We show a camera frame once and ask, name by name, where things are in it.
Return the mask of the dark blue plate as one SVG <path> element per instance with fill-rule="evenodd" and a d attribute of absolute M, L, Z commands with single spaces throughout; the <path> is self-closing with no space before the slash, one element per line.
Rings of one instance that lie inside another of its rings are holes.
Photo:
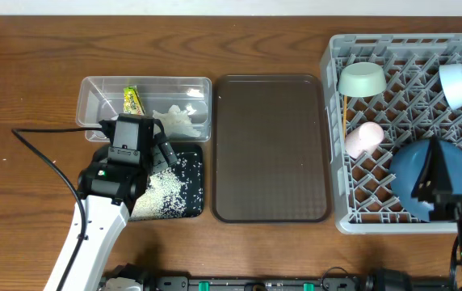
<path fill-rule="evenodd" d="M 462 194 L 462 150 L 452 143 L 441 141 L 441 148 L 446 159 L 446 166 L 455 194 Z M 411 197 L 411 192 L 425 163 L 429 140 L 415 141 L 399 149 L 393 156 L 389 173 L 395 175 L 390 183 L 393 195 L 401 206 L 421 221 L 430 222 L 429 212 L 433 204 L 420 202 Z"/>

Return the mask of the white tissue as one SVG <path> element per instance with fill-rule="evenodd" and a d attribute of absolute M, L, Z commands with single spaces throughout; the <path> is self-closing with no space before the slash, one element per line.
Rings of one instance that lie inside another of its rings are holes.
<path fill-rule="evenodd" d="M 200 137 L 201 132 L 194 128 L 188 110 L 181 110 L 178 105 L 172 105 L 167 113 L 153 110 L 153 118 L 162 122 L 165 135 L 168 137 Z"/>

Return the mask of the green snack wrapper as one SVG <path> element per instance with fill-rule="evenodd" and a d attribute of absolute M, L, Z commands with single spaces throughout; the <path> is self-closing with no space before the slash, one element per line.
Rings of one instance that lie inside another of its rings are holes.
<path fill-rule="evenodd" d="M 124 113 L 144 116 L 145 109 L 135 86 L 124 88 Z"/>

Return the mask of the pink cup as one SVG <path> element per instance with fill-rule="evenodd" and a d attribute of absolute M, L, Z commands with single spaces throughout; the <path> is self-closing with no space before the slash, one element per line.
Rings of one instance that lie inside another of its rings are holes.
<path fill-rule="evenodd" d="M 351 158 L 372 155 L 384 140 L 384 130 L 375 122 L 365 122 L 346 135 L 345 151 Z"/>

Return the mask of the light blue bowl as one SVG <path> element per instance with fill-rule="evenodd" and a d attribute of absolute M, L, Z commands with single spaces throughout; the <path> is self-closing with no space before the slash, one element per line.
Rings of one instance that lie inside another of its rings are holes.
<path fill-rule="evenodd" d="M 462 64 L 441 65 L 439 79 L 448 106 L 462 108 Z"/>

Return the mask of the wooden chopstick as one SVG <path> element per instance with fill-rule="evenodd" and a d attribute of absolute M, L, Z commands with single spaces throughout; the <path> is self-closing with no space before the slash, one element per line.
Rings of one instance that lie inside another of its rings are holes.
<path fill-rule="evenodd" d="M 347 135 L 347 95 L 343 96 L 343 110 L 342 110 L 342 133 L 345 138 Z"/>

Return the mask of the mint green bowl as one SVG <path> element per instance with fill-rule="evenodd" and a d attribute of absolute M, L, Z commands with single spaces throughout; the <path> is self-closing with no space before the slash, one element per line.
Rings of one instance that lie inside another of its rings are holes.
<path fill-rule="evenodd" d="M 338 82 L 340 94 L 355 98 L 381 94 L 386 87 L 383 68 L 371 62 L 359 62 L 345 67 Z"/>

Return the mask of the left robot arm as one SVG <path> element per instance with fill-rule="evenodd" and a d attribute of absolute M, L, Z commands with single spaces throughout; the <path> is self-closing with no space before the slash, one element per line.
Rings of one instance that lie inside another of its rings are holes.
<path fill-rule="evenodd" d="M 109 142 L 78 176 L 80 202 L 47 290 L 97 289 L 111 249 L 158 171 L 153 152 L 160 151 L 167 167 L 177 161 L 159 119 L 121 114 L 99 124 Z"/>

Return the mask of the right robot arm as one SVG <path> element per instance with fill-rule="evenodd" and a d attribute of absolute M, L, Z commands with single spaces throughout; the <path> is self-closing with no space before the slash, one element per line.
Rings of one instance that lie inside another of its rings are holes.
<path fill-rule="evenodd" d="M 456 269 L 462 267 L 462 150 L 437 137 L 413 142 L 400 149 L 389 172 L 394 195 L 416 218 L 429 222 L 454 222 L 457 236 L 444 285 L 428 283 L 430 290 L 459 290 Z"/>

